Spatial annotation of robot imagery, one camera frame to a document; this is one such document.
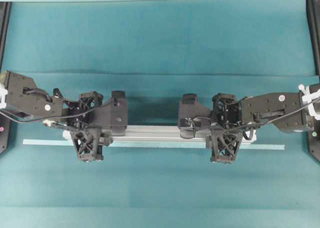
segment cable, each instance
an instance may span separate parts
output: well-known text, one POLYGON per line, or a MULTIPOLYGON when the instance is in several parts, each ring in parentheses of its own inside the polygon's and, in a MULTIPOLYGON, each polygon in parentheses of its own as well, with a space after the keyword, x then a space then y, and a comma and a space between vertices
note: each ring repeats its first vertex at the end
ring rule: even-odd
POLYGON ((38 88, 28 89, 28 90, 24 90, 23 93, 27 95, 33 94, 33 93, 42 94, 45 96, 48 102, 52 102, 52 98, 50 97, 49 93, 43 89, 38 89, 38 88))
POLYGON ((99 107, 96 107, 96 108, 87 110, 87 111, 82 112, 82 113, 79 113, 79 114, 67 115, 67 116, 48 116, 48 117, 38 118, 38 119, 32 119, 32 120, 17 120, 17 119, 14 119, 14 118, 12 118, 10 115, 12 115, 12 116, 15 116, 15 115, 12 114, 12 113, 10 113, 10 112, 8 112, 8 111, 0 111, 0 114, 3 115, 4 117, 6 117, 7 119, 13 121, 13 122, 16 122, 16 123, 19 123, 19 124, 26 124, 26 123, 39 122, 39 121, 46 120, 46 119, 69 119, 69 118, 76 118, 76 117, 85 115, 85 114, 87 114, 87 113, 90 113, 90 112, 92 112, 92 111, 94 111, 94 110, 96 110, 96 109, 98 109, 98 108, 101 108, 101 107, 110 105, 111 103, 113 103, 113 101, 112 101, 112 100, 108 100, 108 101, 106 101, 104 104, 102 104, 102 105, 99 106, 99 107))
POLYGON ((316 98, 316 99, 313 99, 310 103, 303 105, 301 108, 298 108, 297 110, 294 110, 294 111, 292 111, 292 112, 290 112, 290 113, 284 114, 284 115, 282 115, 282 116, 280 116, 280 117, 278 117, 278 118, 269 120, 268 122, 264 123, 263 125, 265 125, 265 124, 271 124, 271 123, 273 123, 273 122, 275 122, 275 121, 277 121, 277 120, 286 118, 286 117, 288 117, 288 116, 290 116, 290 115, 293 115, 293 114, 295 114, 295 113, 297 113, 297 112, 300 112, 301 110, 303 110, 303 109, 305 109, 306 107, 308 107, 310 104, 313 104, 313 103, 315 103, 316 101, 319 101, 319 100, 320 100, 320 97, 318 97, 318 98, 316 98))

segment screw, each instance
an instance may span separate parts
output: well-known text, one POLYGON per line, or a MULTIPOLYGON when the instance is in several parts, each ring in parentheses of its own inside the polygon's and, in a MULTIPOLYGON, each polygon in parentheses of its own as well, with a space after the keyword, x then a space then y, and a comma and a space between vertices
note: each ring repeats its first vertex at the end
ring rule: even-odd
POLYGON ((285 95, 281 94, 278 99, 280 102, 283 102, 286 99, 286 97, 285 95))
POLYGON ((51 106, 50 106, 49 104, 46 104, 46 105, 44 106, 44 109, 45 109, 46 111, 50 111, 51 106))

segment table surface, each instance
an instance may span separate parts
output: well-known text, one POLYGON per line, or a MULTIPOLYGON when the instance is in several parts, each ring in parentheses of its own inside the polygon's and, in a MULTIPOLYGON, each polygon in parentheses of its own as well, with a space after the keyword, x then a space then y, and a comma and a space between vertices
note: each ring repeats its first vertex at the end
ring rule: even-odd
MULTIPOLYGON (((212 106, 297 92, 315 76, 305 0, 13 3, 2 70, 77 99, 124 90, 129 124, 175 125, 184 93, 212 106)), ((232 165, 201 149, 104 148, 82 163, 41 124, 12 125, 0 156, 2 227, 319 227, 320 164, 306 134, 275 127, 232 165)))

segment mounting bracket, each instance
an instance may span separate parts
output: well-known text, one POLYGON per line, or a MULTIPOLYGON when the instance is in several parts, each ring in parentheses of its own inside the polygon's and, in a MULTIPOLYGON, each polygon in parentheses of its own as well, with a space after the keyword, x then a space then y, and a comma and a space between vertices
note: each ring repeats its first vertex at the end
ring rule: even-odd
MULTIPOLYGON (((306 15, 308 19, 310 38, 316 75, 320 75, 320 0, 306 0, 306 15)), ((310 154, 320 161, 320 121, 314 121, 314 132, 308 132, 310 154)))
MULTIPOLYGON (((0 2, 0 70, 5 51, 10 7, 11 3, 0 2)), ((11 122, 7 118, 0 116, 0 154, 8 147, 10 124, 11 122)))

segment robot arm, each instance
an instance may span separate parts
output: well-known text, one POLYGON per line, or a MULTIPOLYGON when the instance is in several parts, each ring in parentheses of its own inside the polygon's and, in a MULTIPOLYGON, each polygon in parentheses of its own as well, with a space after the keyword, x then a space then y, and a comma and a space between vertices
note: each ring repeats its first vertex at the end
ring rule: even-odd
POLYGON ((102 146, 110 145, 113 136, 125 135, 128 125, 128 101, 122 91, 113 91, 105 103, 97 92, 80 94, 79 100, 73 101, 64 98, 59 89, 51 96, 32 78, 6 71, 0 74, 0 94, 0 112, 10 120, 42 121, 47 127, 70 131, 82 161, 103 160, 102 146))
POLYGON ((185 94, 179 103, 178 127, 182 138, 193 138, 208 129, 207 148, 211 162, 235 161, 243 137, 252 139, 253 131, 273 124, 286 133, 313 131, 320 119, 320 85, 299 85, 297 93, 270 93, 236 99, 232 94, 217 94, 213 109, 199 103, 196 94, 185 94))

